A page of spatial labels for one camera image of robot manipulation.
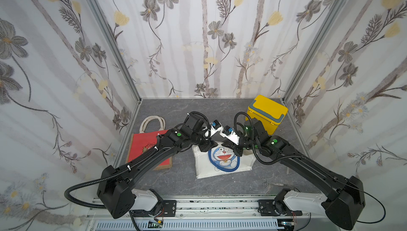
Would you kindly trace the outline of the white Doraemon canvas bag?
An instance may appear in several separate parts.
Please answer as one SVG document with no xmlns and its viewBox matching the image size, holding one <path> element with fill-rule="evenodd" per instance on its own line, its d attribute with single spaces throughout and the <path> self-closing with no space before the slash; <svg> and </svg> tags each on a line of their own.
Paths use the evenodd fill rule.
<svg viewBox="0 0 407 231">
<path fill-rule="evenodd" d="M 217 141 L 216 144 L 208 152 L 200 151 L 198 146 L 192 147 L 197 179 L 252 170 L 256 158 L 249 150 L 244 150 L 242 157 L 239 157 L 232 149 L 222 146 L 221 142 Z"/>
</svg>

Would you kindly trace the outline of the red jute Christmas bag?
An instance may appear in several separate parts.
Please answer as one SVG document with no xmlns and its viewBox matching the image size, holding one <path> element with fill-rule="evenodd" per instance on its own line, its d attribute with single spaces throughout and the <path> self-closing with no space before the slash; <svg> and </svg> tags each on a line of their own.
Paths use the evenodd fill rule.
<svg viewBox="0 0 407 231">
<path fill-rule="evenodd" d="M 153 120 L 157 120 L 160 123 L 159 130 L 154 132 L 145 132 L 147 125 Z M 156 137 L 158 135 L 164 135 L 167 132 L 165 127 L 166 123 L 162 117 L 157 115 L 146 117 L 138 129 L 138 133 L 133 134 L 130 139 L 130 147 L 127 154 L 126 163 L 133 161 L 143 153 L 147 152 L 149 149 L 153 148 L 157 143 Z"/>
</svg>

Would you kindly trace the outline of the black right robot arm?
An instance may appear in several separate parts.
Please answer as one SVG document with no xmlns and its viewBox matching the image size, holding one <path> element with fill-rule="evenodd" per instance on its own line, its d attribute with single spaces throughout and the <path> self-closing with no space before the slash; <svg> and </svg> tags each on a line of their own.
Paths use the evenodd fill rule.
<svg viewBox="0 0 407 231">
<path fill-rule="evenodd" d="M 269 135 L 262 122 L 245 115 L 244 124 L 237 122 L 234 126 L 224 126 L 219 133 L 226 138 L 226 145 L 237 155 L 249 148 L 256 160 L 263 165 L 283 164 L 292 169 L 308 182 L 316 186 L 322 193 L 324 201 L 316 203 L 310 196 L 301 196 L 298 192 L 285 190 L 275 197 L 275 203 L 281 208 L 294 211 L 308 211 L 327 216 L 335 225 L 343 230 L 352 230 L 366 205 L 362 181 L 351 176 L 346 178 L 337 174 L 298 151 L 287 140 L 280 136 Z"/>
</svg>

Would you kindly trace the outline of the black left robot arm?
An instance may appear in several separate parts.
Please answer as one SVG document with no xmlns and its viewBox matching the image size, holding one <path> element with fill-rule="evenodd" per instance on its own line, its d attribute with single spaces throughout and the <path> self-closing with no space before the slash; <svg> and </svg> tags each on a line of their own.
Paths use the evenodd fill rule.
<svg viewBox="0 0 407 231">
<path fill-rule="evenodd" d="M 135 205 L 136 195 L 132 193 L 138 180 L 149 170 L 193 145 L 203 152 L 216 147 L 212 135 L 222 128 L 219 121 L 209 120 L 199 112 L 190 112 L 185 121 L 164 134 L 158 134 L 156 144 L 134 160 L 114 168 L 106 167 L 96 180 L 73 185 L 64 192 L 65 198 L 79 206 L 93 209 L 106 209 L 114 219 L 122 217 Z M 97 185 L 97 197 L 101 204 L 79 200 L 71 192 L 88 186 Z"/>
</svg>

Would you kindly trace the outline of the yellow cooler box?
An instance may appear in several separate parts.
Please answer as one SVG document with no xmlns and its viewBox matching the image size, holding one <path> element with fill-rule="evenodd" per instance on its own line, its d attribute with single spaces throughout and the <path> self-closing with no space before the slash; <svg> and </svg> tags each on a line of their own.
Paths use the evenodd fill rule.
<svg viewBox="0 0 407 231">
<path fill-rule="evenodd" d="M 252 119 L 262 122 L 269 135 L 273 135 L 283 119 L 288 113 L 288 109 L 263 95 L 258 95 L 249 105 L 247 114 Z"/>
</svg>

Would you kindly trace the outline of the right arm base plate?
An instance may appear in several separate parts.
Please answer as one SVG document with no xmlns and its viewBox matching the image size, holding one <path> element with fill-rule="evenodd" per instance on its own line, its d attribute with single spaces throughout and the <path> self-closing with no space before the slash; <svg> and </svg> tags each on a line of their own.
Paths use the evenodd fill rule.
<svg viewBox="0 0 407 231">
<path fill-rule="evenodd" d="M 286 204 L 281 200 L 259 200 L 258 201 L 258 213 L 262 217 L 265 216 L 302 216 L 303 213 L 301 211 L 292 211 L 290 210 Z"/>
</svg>

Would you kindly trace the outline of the aluminium mounting rail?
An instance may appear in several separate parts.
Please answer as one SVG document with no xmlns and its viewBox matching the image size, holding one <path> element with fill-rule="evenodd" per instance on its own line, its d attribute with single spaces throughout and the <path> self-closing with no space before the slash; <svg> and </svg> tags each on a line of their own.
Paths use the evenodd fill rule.
<svg viewBox="0 0 407 231">
<path fill-rule="evenodd" d="M 338 231 L 327 217 L 301 211 L 302 216 L 265 216 L 258 213 L 259 200 L 274 195 L 165 196 L 176 200 L 175 217 L 132 216 L 113 219 L 106 210 L 89 210 L 86 231 Z"/>
</svg>

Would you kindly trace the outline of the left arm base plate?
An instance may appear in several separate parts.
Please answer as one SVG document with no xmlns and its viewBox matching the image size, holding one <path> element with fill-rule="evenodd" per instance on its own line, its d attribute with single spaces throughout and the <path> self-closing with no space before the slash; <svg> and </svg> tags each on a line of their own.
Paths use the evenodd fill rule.
<svg viewBox="0 0 407 231">
<path fill-rule="evenodd" d="M 159 212 L 159 217 L 175 217 L 177 210 L 176 200 L 164 200 L 162 202 L 162 209 Z"/>
</svg>

